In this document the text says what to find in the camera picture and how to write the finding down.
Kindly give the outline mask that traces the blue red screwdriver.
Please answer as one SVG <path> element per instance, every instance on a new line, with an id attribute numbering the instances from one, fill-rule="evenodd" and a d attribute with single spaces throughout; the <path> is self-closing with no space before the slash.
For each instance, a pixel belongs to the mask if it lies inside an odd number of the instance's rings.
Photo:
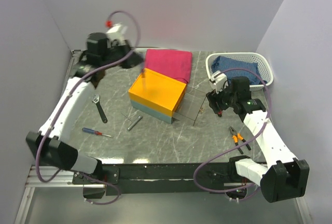
<path id="1" fill-rule="evenodd" d="M 141 78 L 142 78 L 142 86 L 143 90 L 146 90 L 146 76 L 145 76 L 145 69 L 141 70 Z"/>
<path id="2" fill-rule="evenodd" d="M 93 134 L 93 135 L 106 136 L 106 137 L 112 138 L 111 135 L 104 134 L 102 132 L 99 132 L 99 131 L 96 131 L 96 130 L 93 130 L 93 129 L 89 129 L 89 128 L 82 128 L 82 131 L 85 132 L 85 133 Z"/>

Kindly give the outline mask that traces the orange handled pliers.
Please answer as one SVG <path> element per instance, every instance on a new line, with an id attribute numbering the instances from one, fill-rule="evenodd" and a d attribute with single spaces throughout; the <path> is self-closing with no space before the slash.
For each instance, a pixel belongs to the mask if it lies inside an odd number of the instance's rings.
<path id="1" fill-rule="evenodd" d="M 238 133 L 233 127 L 229 127 L 230 133 L 232 135 L 232 138 L 234 140 L 235 146 L 239 146 L 239 140 L 242 141 L 243 143 L 247 142 L 246 139 L 244 139 L 240 133 Z M 246 147 L 249 151 L 251 151 L 251 147 L 249 144 L 246 144 Z M 240 147 L 237 148 L 237 150 L 240 152 L 240 154 L 244 154 L 242 149 Z"/>

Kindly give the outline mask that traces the grey T-handle socket wrench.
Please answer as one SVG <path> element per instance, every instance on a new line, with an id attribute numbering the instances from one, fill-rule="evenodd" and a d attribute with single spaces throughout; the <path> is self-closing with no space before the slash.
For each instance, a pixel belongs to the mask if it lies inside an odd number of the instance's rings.
<path id="1" fill-rule="evenodd" d="M 129 118 L 124 113 L 122 113 L 122 115 L 125 116 L 131 122 L 131 124 L 127 127 L 127 131 L 131 131 L 137 125 L 137 123 L 143 119 L 142 115 L 138 115 L 138 117 L 136 119 L 134 119 L 134 120 L 132 120 L 131 118 Z"/>

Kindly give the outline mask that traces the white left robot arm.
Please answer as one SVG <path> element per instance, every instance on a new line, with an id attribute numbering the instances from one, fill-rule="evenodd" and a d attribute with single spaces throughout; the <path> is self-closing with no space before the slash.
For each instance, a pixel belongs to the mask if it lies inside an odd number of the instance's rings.
<path id="1" fill-rule="evenodd" d="M 40 173 L 39 166 L 42 163 L 54 166 L 59 171 L 84 173 L 85 178 L 93 184 L 102 180 L 101 160 L 84 155 L 67 144 L 72 125 L 107 69 L 115 66 L 129 69 L 143 62 L 128 40 L 113 34 L 91 33 L 86 44 L 87 48 L 72 67 L 66 88 L 51 116 L 39 131 L 30 131 L 25 139 L 35 158 L 37 176 L 42 182 L 46 182 Z"/>

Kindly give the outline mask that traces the clear acrylic drawer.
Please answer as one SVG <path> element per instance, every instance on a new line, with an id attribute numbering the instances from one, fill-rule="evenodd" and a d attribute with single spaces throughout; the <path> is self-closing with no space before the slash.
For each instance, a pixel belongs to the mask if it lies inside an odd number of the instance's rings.
<path id="1" fill-rule="evenodd" d="M 194 126 L 199 113 L 202 112 L 205 98 L 206 93 L 187 86 L 183 98 L 173 113 L 172 120 Z"/>

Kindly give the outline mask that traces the orange drawer box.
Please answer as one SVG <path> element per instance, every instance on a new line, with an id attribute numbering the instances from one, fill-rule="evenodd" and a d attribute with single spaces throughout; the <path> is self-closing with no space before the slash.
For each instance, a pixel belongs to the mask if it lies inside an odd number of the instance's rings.
<path id="1" fill-rule="evenodd" d="M 146 90 L 143 90 L 141 75 L 128 90 L 132 106 L 171 124 L 187 84 L 147 68 L 145 76 Z"/>

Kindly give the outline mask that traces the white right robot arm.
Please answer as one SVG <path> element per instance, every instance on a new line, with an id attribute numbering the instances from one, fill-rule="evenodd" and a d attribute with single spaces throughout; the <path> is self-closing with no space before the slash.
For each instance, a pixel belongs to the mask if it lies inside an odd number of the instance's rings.
<path id="1" fill-rule="evenodd" d="M 255 137 L 266 159 L 266 166 L 246 156 L 230 159 L 227 176 L 238 182 L 243 177 L 261 187 L 264 198 L 272 203 L 304 196 L 309 177 L 309 165 L 299 160 L 285 145 L 267 116 L 259 99 L 252 98 L 247 77 L 228 80 L 216 72 L 210 77 L 213 90 L 207 93 L 210 108 L 218 116 L 232 108 Z"/>

